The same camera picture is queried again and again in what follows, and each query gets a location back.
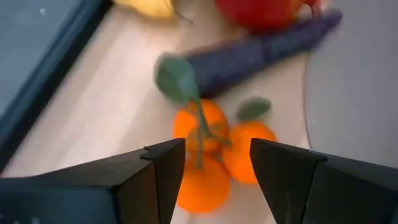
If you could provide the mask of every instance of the red apple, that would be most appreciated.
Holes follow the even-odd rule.
[[[235,23],[253,31],[287,27],[303,4],[317,0],[215,0],[220,11]]]

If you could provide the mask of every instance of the eggplant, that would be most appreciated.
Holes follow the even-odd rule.
[[[342,17],[339,10],[328,11],[276,34],[252,35],[184,57],[195,72],[200,96],[213,98],[279,60],[312,50]]]

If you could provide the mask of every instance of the table surface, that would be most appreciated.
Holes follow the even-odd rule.
[[[152,21],[113,7],[36,122],[3,177],[36,175],[142,148],[172,138],[174,108],[153,84],[164,51],[183,52],[242,30],[218,14],[213,1],[181,1],[193,21]],[[215,99],[233,125],[234,112],[252,95],[268,97],[269,125],[285,144],[309,147],[303,113],[307,54],[274,65]],[[217,211],[193,216],[176,207],[172,223],[273,223],[258,186],[231,181],[231,196]]]

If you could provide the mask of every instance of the banana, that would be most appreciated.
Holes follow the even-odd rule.
[[[153,18],[170,19],[174,16],[171,0],[114,0],[114,2]]]

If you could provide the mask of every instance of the orange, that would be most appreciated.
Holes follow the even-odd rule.
[[[201,107],[210,132],[221,138],[226,138],[229,132],[227,119],[222,109],[210,100],[201,100]],[[188,105],[190,111],[196,111],[196,105]],[[197,135],[190,134],[198,129],[197,118],[186,109],[179,109],[174,119],[174,137],[185,138],[185,147],[189,152],[198,150]],[[203,138],[203,152],[212,154],[221,149],[221,143],[215,139]]]
[[[231,147],[222,150],[224,165],[229,174],[239,182],[257,183],[250,160],[252,138],[276,141],[275,134],[259,121],[246,121],[231,129],[229,140]]]
[[[197,169],[196,156],[185,162],[177,205],[189,212],[211,212],[229,196],[229,177],[221,163],[206,155],[202,163],[202,169]]]

